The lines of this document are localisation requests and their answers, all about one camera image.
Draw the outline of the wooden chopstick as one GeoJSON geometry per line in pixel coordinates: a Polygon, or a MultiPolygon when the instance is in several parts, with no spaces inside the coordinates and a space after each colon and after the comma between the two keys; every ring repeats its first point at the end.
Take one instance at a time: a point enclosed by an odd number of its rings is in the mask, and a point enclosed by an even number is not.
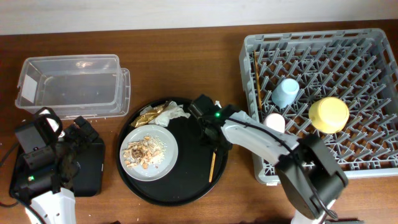
{"type": "Polygon", "coordinates": [[[253,58],[254,58],[254,73],[256,76],[258,107],[259,107],[259,111],[261,111],[262,110],[262,99],[261,99],[261,87],[260,87],[260,83],[259,83],[259,73],[258,73],[256,50],[253,51],[253,58]]]}
{"type": "Polygon", "coordinates": [[[208,178],[209,183],[212,183],[212,180],[213,180],[215,161],[216,161],[216,151],[213,151],[212,158],[211,158],[210,173],[209,173],[209,178],[208,178]]]}

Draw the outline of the white tissue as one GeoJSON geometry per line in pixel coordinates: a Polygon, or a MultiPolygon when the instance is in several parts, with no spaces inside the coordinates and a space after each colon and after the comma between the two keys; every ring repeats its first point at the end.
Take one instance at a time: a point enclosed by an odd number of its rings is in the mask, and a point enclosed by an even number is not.
{"type": "Polygon", "coordinates": [[[151,120],[149,124],[155,124],[166,128],[172,119],[189,117],[190,113],[184,111],[183,105],[178,105],[176,102],[171,101],[160,115],[151,120]]]}

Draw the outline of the pink cup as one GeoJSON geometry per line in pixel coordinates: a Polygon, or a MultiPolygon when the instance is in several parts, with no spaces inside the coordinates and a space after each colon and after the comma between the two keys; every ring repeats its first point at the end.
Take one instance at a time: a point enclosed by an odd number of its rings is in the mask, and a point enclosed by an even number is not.
{"type": "Polygon", "coordinates": [[[285,133],[285,119],[278,113],[269,114],[263,121],[263,124],[275,131],[285,133]]]}

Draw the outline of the gold snack wrapper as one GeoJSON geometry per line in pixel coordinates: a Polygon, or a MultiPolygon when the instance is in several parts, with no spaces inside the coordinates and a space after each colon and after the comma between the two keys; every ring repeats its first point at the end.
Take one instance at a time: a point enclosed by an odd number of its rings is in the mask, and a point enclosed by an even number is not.
{"type": "Polygon", "coordinates": [[[148,124],[150,121],[158,117],[162,112],[165,111],[166,107],[170,104],[170,101],[167,101],[164,104],[156,106],[149,111],[145,112],[142,115],[139,115],[131,124],[131,127],[138,128],[140,126],[148,124]]]}

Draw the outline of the blue cup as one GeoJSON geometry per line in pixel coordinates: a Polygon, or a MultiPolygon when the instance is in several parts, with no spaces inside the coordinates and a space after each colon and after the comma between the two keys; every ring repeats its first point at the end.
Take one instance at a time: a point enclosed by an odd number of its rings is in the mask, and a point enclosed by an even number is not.
{"type": "Polygon", "coordinates": [[[279,108],[285,108],[295,101],[299,89],[299,83],[296,80],[286,78],[272,92],[271,100],[279,108]]]}

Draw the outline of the yellow bowl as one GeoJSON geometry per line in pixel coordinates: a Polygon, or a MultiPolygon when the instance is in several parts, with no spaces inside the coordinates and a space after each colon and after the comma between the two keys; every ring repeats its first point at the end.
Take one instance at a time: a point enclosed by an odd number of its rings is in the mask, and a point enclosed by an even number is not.
{"type": "Polygon", "coordinates": [[[334,134],[345,127],[349,118],[349,109],[341,99],[326,97],[310,107],[308,117],[317,130],[334,134]]]}

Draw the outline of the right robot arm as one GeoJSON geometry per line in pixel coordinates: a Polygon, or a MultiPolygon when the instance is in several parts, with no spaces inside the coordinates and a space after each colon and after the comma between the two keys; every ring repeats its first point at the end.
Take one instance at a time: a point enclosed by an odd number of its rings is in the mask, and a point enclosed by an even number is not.
{"type": "Polygon", "coordinates": [[[331,208],[348,178],[321,138],[280,133],[233,105],[219,107],[200,95],[189,107],[205,136],[217,148],[242,146],[274,166],[296,214],[292,223],[321,223],[338,216],[331,208]]]}

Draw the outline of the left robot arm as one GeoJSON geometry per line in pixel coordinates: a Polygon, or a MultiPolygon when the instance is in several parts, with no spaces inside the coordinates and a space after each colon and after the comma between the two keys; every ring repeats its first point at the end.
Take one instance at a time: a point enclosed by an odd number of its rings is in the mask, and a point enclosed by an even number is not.
{"type": "Polygon", "coordinates": [[[105,145],[79,116],[64,128],[43,107],[15,129],[20,152],[9,193],[32,223],[76,223],[75,199],[101,192],[105,145]]]}

